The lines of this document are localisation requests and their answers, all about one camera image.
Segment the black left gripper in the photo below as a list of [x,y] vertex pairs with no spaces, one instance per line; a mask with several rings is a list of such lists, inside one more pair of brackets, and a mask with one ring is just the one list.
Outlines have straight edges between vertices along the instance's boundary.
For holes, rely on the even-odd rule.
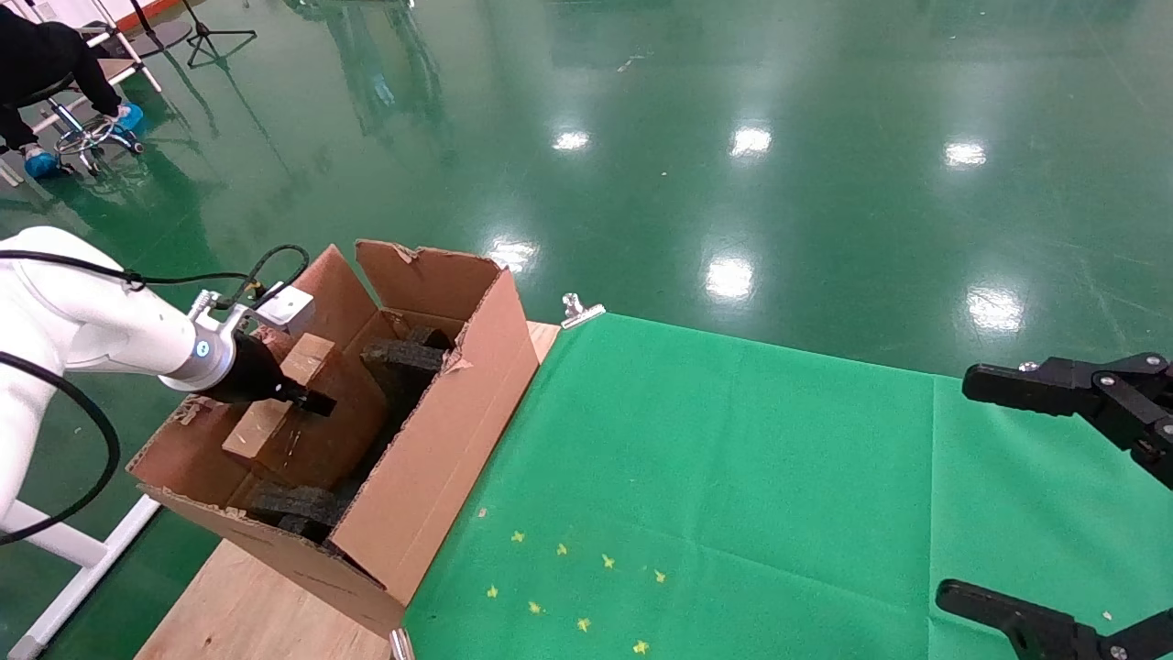
[[338,401],[286,376],[278,360],[259,338],[236,331],[232,334],[232,347],[233,358],[226,375],[216,385],[196,392],[197,394],[229,404],[266,400],[290,402],[301,411],[323,417],[330,417],[334,413]]

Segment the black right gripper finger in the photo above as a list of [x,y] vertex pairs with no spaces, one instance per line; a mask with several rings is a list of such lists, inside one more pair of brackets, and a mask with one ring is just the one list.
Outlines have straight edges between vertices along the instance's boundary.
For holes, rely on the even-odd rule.
[[1172,610],[1103,635],[1064,611],[945,579],[936,605],[956,617],[998,630],[1018,659],[1164,659],[1172,653]]
[[972,365],[962,393],[974,402],[1084,419],[1150,476],[1172,487],[1172,367],[1160,354],[1110,363],[1047,358],[1015,368]]

